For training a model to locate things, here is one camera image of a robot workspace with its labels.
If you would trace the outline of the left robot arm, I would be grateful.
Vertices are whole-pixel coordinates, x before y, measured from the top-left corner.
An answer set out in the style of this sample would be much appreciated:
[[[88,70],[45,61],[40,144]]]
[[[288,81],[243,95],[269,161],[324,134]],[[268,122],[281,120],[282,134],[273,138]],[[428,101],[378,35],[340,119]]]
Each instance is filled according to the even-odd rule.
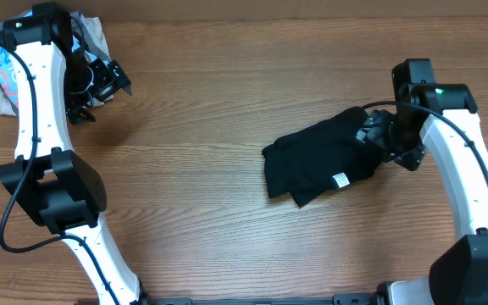
[[[0,45],[17,77],[19,136],[14,161],[0,181],[30,219],[75,254],[101,304],[145,304],[147,294],[128,267],[105,218],[107,194],[100,174],[75,152],[68,125],[94,121],[88,108],[131,82],[119,64],[88,62],[70,13],[38,3],[29,16],[8,19]]]

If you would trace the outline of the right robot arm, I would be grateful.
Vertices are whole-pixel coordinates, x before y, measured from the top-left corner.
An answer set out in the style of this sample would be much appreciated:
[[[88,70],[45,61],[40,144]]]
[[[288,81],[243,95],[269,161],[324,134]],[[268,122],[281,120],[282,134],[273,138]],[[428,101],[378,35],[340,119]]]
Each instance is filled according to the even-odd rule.
[[[464,84],[435,81],[428,59],[409,58],[391,71],[391,114],[378,110],[357,139],[380,148],[386,162],[416,170],[435,161],[451,205],[455,243],[415,280],[380,284],[371,304],[488,304],[488,151],[478,107]]]

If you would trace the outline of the black t-shirt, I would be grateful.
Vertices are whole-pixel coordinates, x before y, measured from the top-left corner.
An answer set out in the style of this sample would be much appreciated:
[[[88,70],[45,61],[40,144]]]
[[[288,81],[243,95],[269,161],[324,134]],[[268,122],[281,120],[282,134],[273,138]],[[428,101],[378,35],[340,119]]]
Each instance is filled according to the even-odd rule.
[[[362,108],[349,108],[265,147],[262,154],[269,197],[289,193],[303,207],[325,191],[373,176],[383,152],[357,139],[367,118]]]

